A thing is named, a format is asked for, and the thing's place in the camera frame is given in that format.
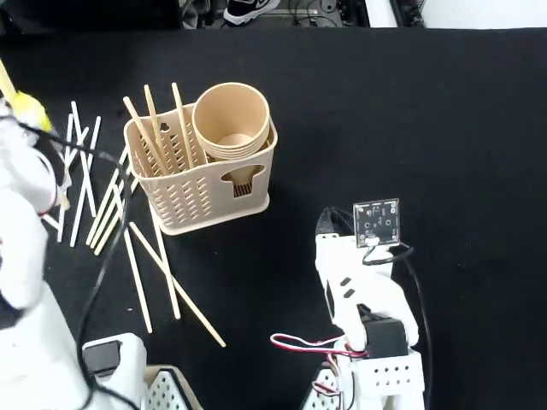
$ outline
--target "wire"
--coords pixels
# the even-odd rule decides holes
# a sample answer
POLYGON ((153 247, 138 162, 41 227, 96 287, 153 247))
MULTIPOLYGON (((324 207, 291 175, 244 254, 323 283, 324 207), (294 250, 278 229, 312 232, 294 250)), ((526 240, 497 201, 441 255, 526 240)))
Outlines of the wire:
POLYGON ((421 319, 424 323, 424 330, 426 332, 426 342, 427 342, 427 392, 426 392, 426 410, 431 408, 431 395, 433 387, 433 344, 431 339, 431 332, 429 330, 429 322, 427 321, 426 315, 426 304, 424 303, 424 296, 421 291, 420 280, 418 280, 418 275, 416 271, 410 264, 408 259, 403 259, 404 265, 407 267, 410 276, 414 280, 416 286, 416 292, 418 293, 418 302, 420 303, 421 319))
POLYGON ((344 336, 338 336, 334 337, 332 339, 321 341, 321 342, 308 342, 301 337, 287 335, 285 333, 274 333, 272 336, 270 336, 270 342, 277 346, 278 348, 284 349, 284 350, 290 350, 291 352, 299 352, 299 353, 323 353, 323 354, 340 354, 342 356, 348 356, 348 357, 366 357, 368 356, 367 351, 363 352, 354 352, 350 350, 338 350, 336 348, 325 348, 326 344, 334 343, 338 340, 340 340, 344 336), (301 343, 305 345, 306 347, 302 346, 295 346, 293 344, 284 343, 281 342, 279 339, 287 339, 292 340, 298 343, 301 343))
MULTIPOLYGON (((302 0, 297 0, 294 10, 293 10, 292 7, 291 7, 291 6, 292 6, 292 0, 289 0, 289 3, 288 3, 288 5, 287 5, 287 8, 289 9, 289 14, 290 14, 290 15, 292 16, 292 18, 293 18, 293 25, 294 25, 294 26, 300 26, 300 22, 301 22, 301 21, 305 21, 305 20, 307 20, 307 21, 313 21, 314 19, 323 19, 323 20, 329 21, 329 22, 332 24, 333 27, 338 28, 339 25, 336 23, 336 21, 334 21, 334 20, 331 19, 330 17, 327 17, 327 16, 325 16, 325 15, 311 15, 311 14, 309 13, 309 6, 311 6, 312 3, 313 3, 314 1, 315 1, 315 0, 310 0, 310 1, 308 2, 308 4, 306 5, 306 16, 299 19, 298 16, 297 16, 297 12, 298 12, 298 7, 300 7, 300 3, 302 2, 302 0)), ((321 3, 321 0, 317 0, 317 1, 320 2, 321 11, 323 11, 324 13, 331 14, 331 13, 334 11, 334 9, 331 10, 331 11, 325 11, 325 10, 323 9, 323 5, 322 5, 322 3, 321 3)))
POLYGON ((426 304, 424 300, 423 293, 421 291, 421 285, 420 280, 418 279, 418 275, 416 275, 416 271, 412 267, 409 261, 409 256, 414 252, 414 248, 407 245, 406 243, 401 242, 401 245, 406 248, 404 252, 402 252, 399 255, 392 256, 391 258, 386 259, 380 259, 376 261, 365 261, 367 257, 369 257, 374 249, 375 246, 370 247, 368 252, 363 256, 362 258, 362 264, 365 266, 377 266, 377 265, 383 265, 385 263, 395 263, 398 261, 404 262, 404 265, 406 266, 407 270, 409 271, 409 275, 414 280, 415 286, 416 286, 416 292, 418 293, 418 303, 420 304, 420 313, 421 313, 421 319, 424 324, 424 331, 426 333, 426 342, 427 342, 427 392, 426 392, 426 398, 425 398, 425 407, 426 410, 429 410, 431 406, 431 396, 432 396, 432 387, 433 387, 433 348, 432 348, 432 338, 431 338, 431 331, 429 329, 429 322, 427 321, 427 315, 426 315, 426 304))
POLYGON ((34 132, 34 133, 38 134, 38 136, 41 137, 41 138, 48 138, 49 140, 55 141, 55 142, 59 143, 60 145, 65 146, 65 147, 70 147, 70 148, 76 149, 78 151, 83 151, 83 152, 86 152, 86 154, 94 155, 95 157, 97 157, 99 159, 112 162, 115 165, 115 167, 118 168, 118 171, 120 172, 120 177, 124 182, 124 195, 125 195, 125 198, 126 198, 126 203, 125 203, 125 205, 123 207, 123 210, 122 210, 122 213, 121 213, 121 224, 120 224, 120 227, 119 227, 118 231, 115 233, 114 240, 112 241, 112 243, 111 243, 111 245, 110 245, 110 247, 109 247, 109 249, 106 253, 106 256, 104 258, 101 269, 99 270, 99 274, 97 275, 97 281, 95 282, 95 285, 93 286, 93 289, 92 289, 92 291, 91 291, 91 293, 90 293, 90 295, 87 299, 87 302, 85 303, 84 313, 82 314, 82 318, 79 322, 78 336, 77 336, 77 339, 76 339, 76 355, 77 355, 77 359, 78 359, 79 369, 82 372, 82 377, 85 380, 85 383, 87 384, 87 386, 90 389, 89 395, 87 396, 87 398, 85 399, 84 404, 79 408, 79 410, 84 410, 87 407, 89 407, 89 405, 91 404, 93 394, 96 391, 104 393, 106 395, 110 395, 110 396, 114 397, 115 399, 117 399, 119 401, 122 401, 123 403, 127 404, 133 410, 139 410, 139 407, 137 405, 135 405, 135 403, 131 402, 131 400, 129 400, 125 396, 121 395, 120 393, 118 393, 116 391, 113 391, 111 389, 108 389, 104 386, 99 385, 97 383, 97 380, 90 374, 89 369, 87 368, 87 365, 85 364, 84 355, 83 355, 83 345, 84 345, 85 335, 87 333, 87 327, 89 325, 89 321, 90 321, 91 313, 93 311, 93 307, 95 306, 95 302, 97 301, 99 290, 101 289, 101 286, 103 285, 103 281, 104 281, 104 277, 106 276, 107 269, 110 265, 110 262, 114 258, 114 253, 115 253, 115 250, 116 250, 116 246, 117 246, 118 242, 120 241, 121 235, 123 234, 123 232, 127 228, 127 223, 128 223, 128 212, 127 211, 129 209, 129 202, 130 202, 130 199, 131 199, 131 188, 130 188, 131 184, 129 182, 129 178, 126 175, 126 172, 125 172, 125 169, 123 168, 123 166, 118 162, 118 160, 116 158, 114 158, 108 152, 101 151, 101 150, 98 150, 98 149, 87 148, 85 146, 78 145, 78 144, 73 143, 73 142, 65 141, 64 139, 61 139, 56 135, 50 134, 50 133, 45 132, 43 130, 40 130, 38 128, 33 128, 33 127, 31 127, 31 126, 29 126, 29 125, 27 125, 23 122, 20 122, 18 120, 17 120, 17 122, 19 123, 19 126, 21 128, 24 128, 24 129, 26 129, 30 132, 34 132))
POLYGON ((351 383, 353 384, 353 393, 351 395, 351 403, 345 410, 351 410, 353 405, 356 403, 356 374, 351 371, 351 383))
POLYGON ((401 246, 406 248, 406 250, 402 252, 401 254, 393 255, 390 258, 378 259, 375 261, 365 261, 376 249, 375 246, 370 247, 368 252, 362 257, 362 264, 365 265, 366 267, 376 267, 378 265, 384 265, 386 263, 395 263, 395 262, 406 260, 409 256, 412 255, 412 253, 414 252, 414 248, 412 248, 411 246, 403 242, 401 242, 400 244, 401 246))

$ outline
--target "beige cup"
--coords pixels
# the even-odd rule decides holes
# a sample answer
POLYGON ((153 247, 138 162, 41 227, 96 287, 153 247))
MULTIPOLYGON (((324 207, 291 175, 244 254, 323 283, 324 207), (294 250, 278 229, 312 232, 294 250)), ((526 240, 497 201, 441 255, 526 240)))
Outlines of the beige cup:
POLYGON ((266 98, 241 83, 223 83, 206 90, 197 99, 191 120, 203 150, 218 160, 253 155, 270 131, 266 98))

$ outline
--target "shoe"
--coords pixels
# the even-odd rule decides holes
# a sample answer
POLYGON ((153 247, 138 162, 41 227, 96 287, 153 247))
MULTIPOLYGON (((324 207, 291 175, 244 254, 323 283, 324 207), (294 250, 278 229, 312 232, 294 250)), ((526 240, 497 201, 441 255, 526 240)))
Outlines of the shoe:
POLYGON ((224 10, 224 20, 234 26, 240 26, 272 11, 279 6, 280 0, 229 0, 224 10))

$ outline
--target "circuit board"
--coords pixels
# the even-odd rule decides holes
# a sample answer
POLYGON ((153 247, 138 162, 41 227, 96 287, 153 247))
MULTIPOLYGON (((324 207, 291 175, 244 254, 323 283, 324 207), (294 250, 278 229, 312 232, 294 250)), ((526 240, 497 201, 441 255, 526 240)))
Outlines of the circuit board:
POLYGON ((353 205, 357 248, 400 241, 399 200, 359 202, 353 205))

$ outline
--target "black tabletop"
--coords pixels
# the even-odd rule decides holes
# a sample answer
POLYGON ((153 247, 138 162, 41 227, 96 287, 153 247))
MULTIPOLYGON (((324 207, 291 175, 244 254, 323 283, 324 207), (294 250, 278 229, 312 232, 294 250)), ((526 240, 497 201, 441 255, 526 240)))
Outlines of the black tabletop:
MULTIPOLYGON (((299 406, 322 358, 277 350, 268 336, 339 334, 315 272, 316 218, 325 206, 389 197, 401 198, 403 239, 416 248, 433 408, 544 408, 546 48, 544 30, 143 32, 0 45, 15 84, 60 130, 75 100, 82 123, 103 117, 98 148, 115 155, 128 120, 121 99, 145 112, 145 83, 160 112, 174 105, 173 81, 187 102, 224 81, 268 98, 279 130, 268 210, 165 239, 174 275, 228 347, 188 307, 174 320, 165 280, 137 243, 154 333, 123 247, 91 322, 90 338, 141 336, 149 362, 179 366, 213 409, 299 406)), ((96 163, 97 193, 111 172, 96 163)), ((142 191, 132 219, 153 238, 142 191)), ((87 214, 75 249, 52 241, 46 262, 72 330, 101 264, 83 244, 90 224, 87 214)), ((403 266, 396 276, 416 311, 403 266)))

